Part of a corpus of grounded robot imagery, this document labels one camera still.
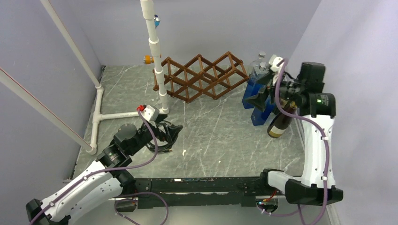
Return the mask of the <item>dark bottle gold cap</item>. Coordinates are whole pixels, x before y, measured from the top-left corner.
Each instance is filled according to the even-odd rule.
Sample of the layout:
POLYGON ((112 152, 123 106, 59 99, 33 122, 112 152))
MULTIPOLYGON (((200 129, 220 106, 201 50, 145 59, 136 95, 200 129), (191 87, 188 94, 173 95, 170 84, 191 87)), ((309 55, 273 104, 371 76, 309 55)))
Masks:
MULTIPOLYGON (((297 105, 294 101, 292 101, 288 105, 286 105, 283 109, 290 114, 295 114, 297 105)), ((267 129, 267 134, 271 138, 280 137, 287 130, 292 120, 293 120, 292 117, 287 116, 282 112, 278 113, 270 123, 267 129)))

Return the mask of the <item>blue glass bottle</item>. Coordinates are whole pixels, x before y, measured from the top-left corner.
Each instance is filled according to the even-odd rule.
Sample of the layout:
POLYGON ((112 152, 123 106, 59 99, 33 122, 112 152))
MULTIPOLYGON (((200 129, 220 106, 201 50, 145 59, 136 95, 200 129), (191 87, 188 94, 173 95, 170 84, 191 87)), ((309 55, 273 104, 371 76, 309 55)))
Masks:
POLYGON ((254 108, 254 105, 248 103, 246 99, 256 95, 259 89, 263 86, 262 84, 258 84, 257 80, 265 75, 267 67, 268 63, 261 62, 252 68, 244 95, 242 97, 242 104, 245 109, 254 108))
POLYGON ((276 107, 275 104, 271 104, 270 102, 265 102, 263 106, 265 107, 264 110, 255 108, 251 114, 251 121, 254 126, 264 125, 276 107))

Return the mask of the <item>clear bottle red label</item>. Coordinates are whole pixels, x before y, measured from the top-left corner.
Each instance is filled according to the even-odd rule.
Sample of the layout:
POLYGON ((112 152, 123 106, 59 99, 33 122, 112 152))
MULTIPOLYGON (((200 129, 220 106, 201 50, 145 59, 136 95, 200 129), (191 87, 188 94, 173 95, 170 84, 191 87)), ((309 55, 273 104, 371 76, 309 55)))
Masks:
POLYGON ((266 53, 264 51, 260 51, 258 53, 257 58, 250 63, 250 66, 253 68, 258 67, 260 65, 260 63, 262 63, 263 60, 265 59, 265 56, 266 56, 266 53))

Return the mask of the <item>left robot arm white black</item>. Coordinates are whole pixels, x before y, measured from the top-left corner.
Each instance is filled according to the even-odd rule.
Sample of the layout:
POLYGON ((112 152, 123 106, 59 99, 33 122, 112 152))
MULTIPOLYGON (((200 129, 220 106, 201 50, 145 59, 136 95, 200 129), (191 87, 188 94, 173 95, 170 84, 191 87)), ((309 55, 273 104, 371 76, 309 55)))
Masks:
POLYGON ((165 114, 138 114, 141 127, 120 126, 110 144, 80 175, 51 196, 26 204, 31 225, 71 225, 108 199, 134 193, 136 181, 129 172, 132 156, 144 147, 151 147, 157 155, 163 148, 158 143, 172 146, 184 128, 166 121, 165 114))

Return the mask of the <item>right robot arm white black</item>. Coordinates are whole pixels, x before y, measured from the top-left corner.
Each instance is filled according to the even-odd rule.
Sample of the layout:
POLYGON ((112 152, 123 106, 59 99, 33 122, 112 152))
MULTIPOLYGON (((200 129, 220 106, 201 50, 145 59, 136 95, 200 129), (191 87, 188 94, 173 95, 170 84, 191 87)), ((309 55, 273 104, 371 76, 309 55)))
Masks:
POLYGON ((268 67, 258 79, 263 85, 246 101, 264 110, 261 103, 270 97, 280 113, 302 121, 304 131, 304 169, 301 179, 283 171, 266 169, 266 177, 259 181, 259 190, 269 195, 280 190, 288 203, 297 205, 329 205, 344 197, 336 187, 331 158, 331 136, 336 116, 336 99, 325 93, 326 67, 322 63, 303 62, 296 79, 283 79, 286 61, 268 67))

